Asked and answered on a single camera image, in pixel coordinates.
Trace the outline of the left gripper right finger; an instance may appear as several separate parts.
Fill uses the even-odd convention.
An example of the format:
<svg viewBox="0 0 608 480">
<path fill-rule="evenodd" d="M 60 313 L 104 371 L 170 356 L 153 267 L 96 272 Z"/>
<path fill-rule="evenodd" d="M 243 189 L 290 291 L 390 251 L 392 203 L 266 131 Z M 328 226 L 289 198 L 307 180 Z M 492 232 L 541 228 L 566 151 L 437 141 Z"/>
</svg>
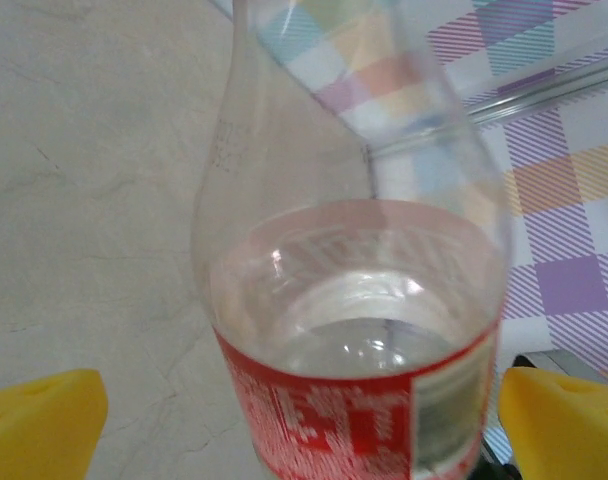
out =
<svg viewBox="0 0 608 480">
<path fill-rule="evenodd" d="M 524 479 L 608 479 L 608 385 L 510 368 L 498 414 Z"/>
</svg>

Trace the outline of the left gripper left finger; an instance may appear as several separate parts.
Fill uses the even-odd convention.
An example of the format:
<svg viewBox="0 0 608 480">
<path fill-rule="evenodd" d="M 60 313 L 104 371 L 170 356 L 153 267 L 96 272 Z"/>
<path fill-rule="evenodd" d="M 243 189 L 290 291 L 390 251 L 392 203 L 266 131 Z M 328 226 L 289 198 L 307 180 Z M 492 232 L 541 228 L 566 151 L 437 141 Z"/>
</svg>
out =
<svg viewBox="0 0 608 480">
<path fill-rule="evenodd" d="M 83 479 L 108 415 L 100 373 L 77 369 L 0 390 L 0 479 Z"/>
</svg>

